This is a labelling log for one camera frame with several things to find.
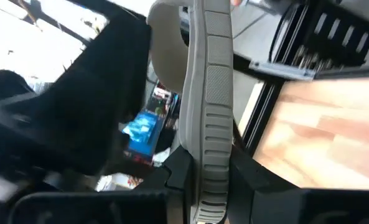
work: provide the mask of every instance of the wooden surface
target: wooden surface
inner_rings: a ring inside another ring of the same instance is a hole
[[[369,78],[285,84],[254,159],[299,187],[369,189]]]

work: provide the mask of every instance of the blue package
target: blue package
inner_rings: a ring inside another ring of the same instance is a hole
[[[156,115],[147,112],[140,113],[123,129],[123,132],[130,135],[132,141],[147,144],[157,119]]]

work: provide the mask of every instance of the metal bracket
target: metal bracket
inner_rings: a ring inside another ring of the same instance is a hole
[[[285,78],[287,80],[311,81],[315,77],[315,71],[309,69],[299,69],[289,65],[278,63],[251,62],[249,68],[259,73],[274,77]]]

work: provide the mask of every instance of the black fabric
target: black fabric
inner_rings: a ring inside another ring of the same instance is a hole
[[[24,78],[9,70],[0,70],[0,100],[33,92]]]
[[[175,130],[164,128],[159,135],[158,143],[155,147],[155,154],[165,151],[168,147],[171,147],[175,134]]]

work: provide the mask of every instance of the black plastic part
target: black plastic part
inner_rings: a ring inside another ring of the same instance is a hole
[[[36,193],[16,204],[9,223],[167,223],[168,199],[165,190]]]
[[[34,91],[25,79],[9,70],[0,70],[0,100]]]
[[[180,193],[183,223],[190,224],[190,209],[193,204],[193,158],[187,150],[179,146],[149,177],[135,190],[159,189],[165,187]]]
[[[296,189],[297,187],[258,164],[245,152],[233,147],[230,159],[230,188],[227,214],[231,224],[252,222],[256,189]]]
[[[369,191],[299,189],[233,148],[231,224],[369,223]]]
[[[180,27],[180,34],[182,35],[182,39],[184,43],[189,46],[190,44],[190,31],[185,27]]]
[[[132,191],[28,195],[16,203],[9,223],[189,224],[192,163],[180,147]]]
[[[168,122],[171,122],[172,119],[177,119],[179,117],[180,103],[178,100],[175,100],[176,94],[172,94],[172,101],[169,104],[169,112],[165,115],[165,120],[162,125],[162,130],[158,137],[158,142],[155,146],[154,154],[162,152],[166,150],[168,147],[171,147],[173,140],[176,135],[176,130],[172,126],[168,126]]]

